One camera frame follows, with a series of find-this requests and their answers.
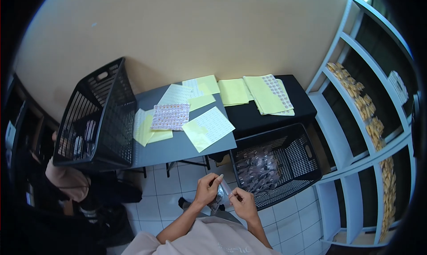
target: black plastic basket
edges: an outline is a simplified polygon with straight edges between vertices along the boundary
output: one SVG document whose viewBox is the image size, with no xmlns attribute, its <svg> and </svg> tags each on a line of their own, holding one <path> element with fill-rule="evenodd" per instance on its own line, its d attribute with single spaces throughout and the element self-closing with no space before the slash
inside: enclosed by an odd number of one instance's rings
<svg viewBox="0 0 427 255">
<path fill-rule="evenodd" d="M 288 199 L 322 178 L 319 163 L 302 124 L 292 124 L 236 140 L 237 148 L 230 150 L 234 174 L 241 188 L 235 161 L 237 155 L 257 147 L 272 146 L 280 179 L 270 194 L 255 197 L 257 209 L 273 206 Z"/>
<path fill-rule="evenodd" d="M 107 171 L 132 165 L 136 99 L 125 59 L 80 80 L 67 104 L 53 154 L 55 166 Z"/>
</svg>

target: black shoe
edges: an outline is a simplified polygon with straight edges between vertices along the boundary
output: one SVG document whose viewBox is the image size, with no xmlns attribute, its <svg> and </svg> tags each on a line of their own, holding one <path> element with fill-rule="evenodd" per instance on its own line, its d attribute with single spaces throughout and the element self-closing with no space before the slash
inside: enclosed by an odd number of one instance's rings
<svg viewBox="0 0 427 255">
<path fill-rule="evenodd" d="M 182 209 L 182 206 L 184 205 L 185 202 L 188 202 L 188 201 L 185 200 L 183 197 L 180 197 L 178 199 L 178 206 Z"/>
</svg>

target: person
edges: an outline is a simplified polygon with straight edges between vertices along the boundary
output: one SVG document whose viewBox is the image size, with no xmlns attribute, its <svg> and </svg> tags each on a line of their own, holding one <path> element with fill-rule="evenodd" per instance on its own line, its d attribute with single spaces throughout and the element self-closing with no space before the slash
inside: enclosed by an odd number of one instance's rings
<svg viewBox="0 0 427 255">
<path fill-rule="evenodd" d="M 157 237 L 144 231 L 138 233 L 122 255 L 280 254 L 267 240 L 252 193 L 235 188 L 229 195 L 236 214 L 248 223 L 248 229 L 227 211 L 217 211 L 213 216 L 200 213 L 215 199 L 222 177 L 210 173 L 199 179 L 194 201 L 180 199 L 184 212 L 178 219 Z"/>
<path fill-rule="evenodd" d="M 56 138 L 57 132 L 54 132 L 52 140 L 55 142 Z M 54 166 L 52 158 L 47 163 L 45 175 L 52 185 L 68 197 L 66 203 L 78 203 L 80 212 L 90 223 L 98 221 L 97 210 L 102 206 L 139 202 L 142 196 L 139 189 L 119 182 L 116 178 L 104 178 L 100 174 L 89 176 L 73 167 Z"/>
</svg>

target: gray table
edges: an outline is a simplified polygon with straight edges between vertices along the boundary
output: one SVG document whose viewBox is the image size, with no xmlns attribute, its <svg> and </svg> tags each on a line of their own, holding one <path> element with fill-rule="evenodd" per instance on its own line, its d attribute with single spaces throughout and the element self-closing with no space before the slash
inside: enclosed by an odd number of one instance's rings
<svg viewBox="0 0 427 255">
<path fill-rule="evenodd" d="M 169 85 L 162 86 L 137 94 L 135 97 L 138 102 L 138 108 L 143 110 L 152 109 L 153 106 L 156 105 L 162 98 L 168 87 Z M 216 100 L 215 102 L 202 108 L 193 110 L 189 113 L 189 119 L 192 120 L 215 106 L 228 118 L 220 95 L 214 94 L 213 97 Z M 188 139 L 184 131 L 174 131 L 173 138 L 150 143 L 145 147 L 134 140 L 134 156 L 131 169 L 165 163 L 167 164 L 167 170 L 169 170 L 170 162 L 177 162 L 199 156 L 207 156 L 212 153 L 227 151 L 234 148 L 236 148 L 236 141 L 234 140 L 232 132 L 199 153 Z"/>
</svg>

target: pink shirt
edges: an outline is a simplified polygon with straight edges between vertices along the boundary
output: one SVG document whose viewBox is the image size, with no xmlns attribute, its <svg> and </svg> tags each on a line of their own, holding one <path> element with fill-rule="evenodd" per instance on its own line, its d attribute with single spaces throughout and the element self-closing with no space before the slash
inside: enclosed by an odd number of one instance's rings
<svg viewBox="0 0 427 255">
<path fill-rule="evenodd" d="M 46 177 L 70 199 L 81 202 L 89 192 L 91 180 L 72 167 L 53 166 L 52 158 L 46 167 Z"/>
<path fill-rule="evenodd" d="M 122 255 L 151 254 L 262 254 L 279 252 L 265 247 L 241 224 L 218 217 L 198 218 L 190 231 L 172 242 L 161 245 L 155 236 L 140 232 Z"/>
</svg>

